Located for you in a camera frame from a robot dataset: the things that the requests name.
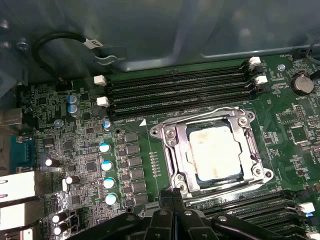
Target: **motherboard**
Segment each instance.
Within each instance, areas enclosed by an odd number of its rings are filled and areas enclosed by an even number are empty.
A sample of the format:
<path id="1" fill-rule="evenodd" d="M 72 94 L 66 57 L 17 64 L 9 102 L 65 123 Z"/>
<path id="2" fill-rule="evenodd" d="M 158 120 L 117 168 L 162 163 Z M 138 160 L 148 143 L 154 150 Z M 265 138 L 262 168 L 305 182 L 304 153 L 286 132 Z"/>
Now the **motherboard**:
<path id="1" fill-rule="evenodd" d="M 172 188 L 208 217 L 301 239 L 320 231 L 317 66 L 289 54 L 258 59 L 20 87 L 18 106 L 38 119 L 30 158 L 52 179 L 42 238 L 143 217 Z"/>

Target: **green circuit board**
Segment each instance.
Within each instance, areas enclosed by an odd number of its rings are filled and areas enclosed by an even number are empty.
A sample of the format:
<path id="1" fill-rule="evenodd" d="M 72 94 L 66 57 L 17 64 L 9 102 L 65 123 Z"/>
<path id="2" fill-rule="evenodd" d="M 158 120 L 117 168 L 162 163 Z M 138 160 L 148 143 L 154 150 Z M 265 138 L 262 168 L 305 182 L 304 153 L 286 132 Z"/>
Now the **green circuit board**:
<path id="1" fill-rule="evenodd" d="M 291 55 L 264 56 L 260 59 L 271 91 L 259 95 L 254 100 L 222 105 L 238 106 L 255 113 L 256 119 L 251 123 L 251 127 L 257 147 L 264 167 L 274 172 L 274 178 L 270 182 L 244 196 L 280 190 L 300 191 L 307 186 L 319 184 L 320 151 L 317 149 L 320 148 L 320 80 L 314 81 L 314 91 L 308 96 L 297 96 L 290 88 L 290 81 L 295 73 L 305 71 L 311 74 L 317 67 L 306 59 L 293 61 Z M 132 78 L 166 75 L 172 71 L 183 73 L 229 67 L 240 65 L 243 61 L 244 59 L 202 63 L 106 77 L 125 82 Z M 285 71 L 278 70 L 280 64 L 285 65 Z M 80 99 L 79 117 L 72 117 L 67 112 L 66 98 L 69 95 L 75 95 Z M 143 181 L 146 185 L 144 194 L 147 194 L 148 204 L 130 207 L 130 211 L 142 216 L 145 210 L 159 207 L 160 191 L 170 186 L 162 143 L 149 135 L 150 129 L 173 116 L 205 113 L 218 107 L 213 105 L 117 120 L 111 122 L 109 131 L 105 131 L 102 123 L 106 118 L 100 117 L 94 107 L 97 105 L 96 98 L 100 96 L 105 96 L 103 87 L 94 85 L 92 78 L 74 80 L 68 90 L 57 92 L 55 84 L 41 84 L 32 85 L 21 94 L 22 98 L 30 99 L 32 111 L 39 118 L 40 129 L 35 136 L 39 168 L 46 169 L 41 166 L 42 155 L 50 154 L 63 163 L 63 167 L 55 177 L 57 189 L 61 184 L 61 178 L 65 176 L 78 175 L 81 179 L 80 184 L 71 186 L 68 192 L 61 190 L 56 194 L 58 201 L 53 201 L 50 205 L 48 216 L 61 209 L 82 208 L 85 228 L 93 227 L 128 210 L 125 200 L 130 200 L 133 196 L 130 197 L 123 192 L 127 183 L 122 181 L 124 170 L 120 166 L 119 150 L 132 145 L 139 146 L 139 151 L 134 157 L 139 157 L 142 161 L 142 165 L 137 168 L 142 168 L 144 172 Z M 63 120 L 63 127 L 54 127 L 54 121 L 57 119 Z M 125 144 L 118 143 L 117 140 L 123 139 L 130 133 L 135 133 L 137 140 Z M 53 138 L 54 142 L 50 146 L 45 146 L 44 142 L 49 138 Z M 110 153 L 99 152 L 101 143 L 110 144 Z M 113 169 L 103 171 L 101 169 L 103 161 L 111 161 Z M 104 188 L 103 180 L 107 177 L 115 179 L 116 187 Z M 105 203 L 105 197 L 109 193 L 115 193 L 118 197 L 117 204 L 112 207 Z M 222 196 L 214 201 L 222 203 L 226 199 L 230 199 L 230 196 L 228 198 Z M 314 203 L 316 215 L 320 217 L 320 192 L 315 192 L 305 201 Z M 206 203 L 196 208 L 205 209 Z M 50 221 L 44 224 L 47 224 L 45 238 L 54 238 Z"/>

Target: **cpu socket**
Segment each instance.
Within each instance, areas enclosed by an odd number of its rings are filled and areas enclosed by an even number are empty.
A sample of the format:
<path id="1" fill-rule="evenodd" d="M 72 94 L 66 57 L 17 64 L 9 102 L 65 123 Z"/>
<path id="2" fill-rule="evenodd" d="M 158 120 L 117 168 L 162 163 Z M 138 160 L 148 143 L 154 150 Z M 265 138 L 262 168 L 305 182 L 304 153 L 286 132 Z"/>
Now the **cpu socket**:
<path id="1" fill-rule="evenodd" d="M 174 117 L 150 130 L 161 139 L 172 188 L 185 202 L 198 203 L 229 193 L 255 190 L 274 173 L 263 167 L 250 123 L 239 107 Z"/>

